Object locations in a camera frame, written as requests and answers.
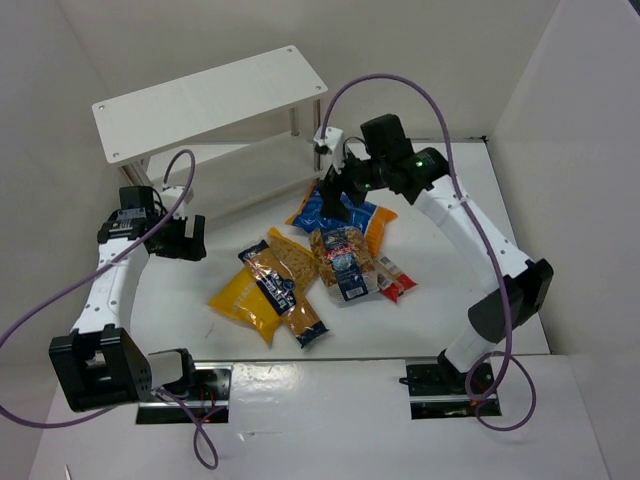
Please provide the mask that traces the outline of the fusilli bag with dark label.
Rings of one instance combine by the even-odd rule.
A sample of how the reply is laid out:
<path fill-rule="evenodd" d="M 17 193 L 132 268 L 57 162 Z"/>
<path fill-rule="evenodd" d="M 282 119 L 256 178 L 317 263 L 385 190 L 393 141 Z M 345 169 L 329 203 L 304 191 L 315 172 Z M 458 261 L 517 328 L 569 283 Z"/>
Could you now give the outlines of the fusilli bag with dark label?
<path fill-rule="evenodd" d="M 361 231 L 352 226 L 319 228 L 309 237 L 320 278 L 335 303 L 378 292 L 374 260 Z"/>

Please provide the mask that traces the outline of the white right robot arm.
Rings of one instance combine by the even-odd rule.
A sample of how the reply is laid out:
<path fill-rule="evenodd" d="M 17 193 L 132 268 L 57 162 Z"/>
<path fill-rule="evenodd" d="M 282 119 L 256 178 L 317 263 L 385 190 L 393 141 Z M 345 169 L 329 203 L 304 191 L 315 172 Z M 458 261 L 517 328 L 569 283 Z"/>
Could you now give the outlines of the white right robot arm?
<path fill-rule="evenodd" d="M 467 192 L 454 186 L 449 163 L 438 150 L 414 150 L 398 116 L 368 121 L 361 132 L 366 160 L 348 149 L 340 129 L 319 128 L 314 136 L 315 151 L 331 160 L 320 183 L 322 214 L 344 220 L 345 200 L 359 205 L 369 192 L 387 189 L 439 227 L 486 292 L 469 308 L 462 333 L 437 359 L 445 378 L 461 383 L 472 365 L 505 339 L 506 312 L 514 328 L 538 313 L 554 271 L 547 260 L 534 261 L 511 243 Z"/>

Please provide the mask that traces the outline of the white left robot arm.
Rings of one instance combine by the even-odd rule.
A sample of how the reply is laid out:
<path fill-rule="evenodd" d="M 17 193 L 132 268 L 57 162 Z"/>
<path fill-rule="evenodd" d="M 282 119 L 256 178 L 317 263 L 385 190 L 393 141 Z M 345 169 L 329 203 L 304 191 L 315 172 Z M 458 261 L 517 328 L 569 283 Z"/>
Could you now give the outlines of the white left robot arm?
<path fill-rule="evenodd" d="M 98 265 L 81 315 L 54 338 L 49 357 L 74 412 L 148 402 L 158 388 L 181 396 L 194 389 L 196 369 L 185 348 L 145 353 L 129 333 L 135 295 L 153 256 L 200 261 L 205 219 L 189 215 L 193 192 L 183 186 L 123 187 L 120 207 L 97 233 Z"/>

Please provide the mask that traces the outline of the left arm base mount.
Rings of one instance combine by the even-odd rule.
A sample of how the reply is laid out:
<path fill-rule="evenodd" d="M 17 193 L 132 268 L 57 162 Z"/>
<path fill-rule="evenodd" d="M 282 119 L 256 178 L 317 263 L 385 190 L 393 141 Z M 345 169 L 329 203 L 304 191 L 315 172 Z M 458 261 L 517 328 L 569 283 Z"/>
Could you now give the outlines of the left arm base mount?
<path fill-rule="evenodd" d="M 216 362 L 195 364 L 195 385 L 177 394 L 197 420 L 226 424 L 229 420 L 232 365 Z M 191 420 L 173 400 L 154 400 L 138 406 L 137 425 L 190 424 Z"/>

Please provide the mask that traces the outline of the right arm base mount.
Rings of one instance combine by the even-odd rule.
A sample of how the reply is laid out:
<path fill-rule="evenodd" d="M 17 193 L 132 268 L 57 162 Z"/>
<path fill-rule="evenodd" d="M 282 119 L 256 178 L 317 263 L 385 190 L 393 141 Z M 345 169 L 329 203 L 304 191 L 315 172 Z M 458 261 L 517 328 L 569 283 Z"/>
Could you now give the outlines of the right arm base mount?
<path fill-rule="evenodd" d="M 413 420 L 474 417 L 477 407 L 482 416 L 500 416 L 497 395 L 477 403 L 467 395 L 464 379 L 446 380 L 435 360 L 412 360 L 406 362 L 405 374 L 398 382 L 407 388 Z"/>

